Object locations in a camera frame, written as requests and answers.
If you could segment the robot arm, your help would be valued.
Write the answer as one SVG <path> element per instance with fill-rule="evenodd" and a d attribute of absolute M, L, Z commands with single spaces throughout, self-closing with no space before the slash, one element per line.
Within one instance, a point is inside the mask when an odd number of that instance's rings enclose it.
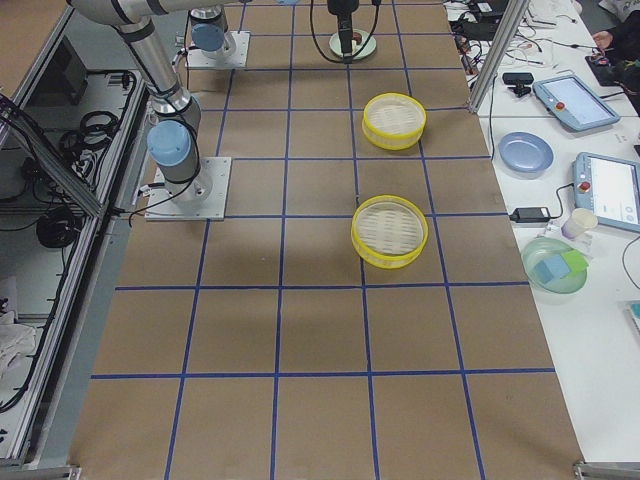
<path fill-rule="evenodd" d="M 354 29 L 352 15 L 359 8 L 358 1 L 328 1 L 328 12 L 336 17 L 339 54 L 343 64 L 350 64 L 357 51 L 353 46 Z M 199 49 L 210 59 L 222 60 L 236 52 L 233 34 L 228 29 L 224 8 L 219 5 L 209 9 L 194 9 L 189 12 L 193 49 Z"/>
<path fill-rule="evenodd" d="M 161 170 L 165 188 L 179 202 L 206 198 L 211 179 L 201 172 L 197 149 L 200 108 L 181 84 L 161 44 L 152 18 L 206 5 L 204 1 L 72 1 L 85 18 L 112 27 L 124 41 L 151 95 L 158 123 L 147 149 Z"/>

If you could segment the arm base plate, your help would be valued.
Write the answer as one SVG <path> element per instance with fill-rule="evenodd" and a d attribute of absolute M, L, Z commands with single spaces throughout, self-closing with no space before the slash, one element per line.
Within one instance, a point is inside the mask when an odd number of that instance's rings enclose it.
<path fill-rule="evenodd" d="M 223 221 L 231 177 L 231 157 L 203 157 L 200 172 L 185 192 L 184 186 L 166 183 L 157 167 L 155 183 L 162 186 L 151 190 L 151 207 L 144 211 L 148 221 Z"/>
<path fill-rule="evenodd" d="M 233 70 L 246 67 L 249 31 L 197 35 L 192 41 L 187 61 L 190 70 Z"/>

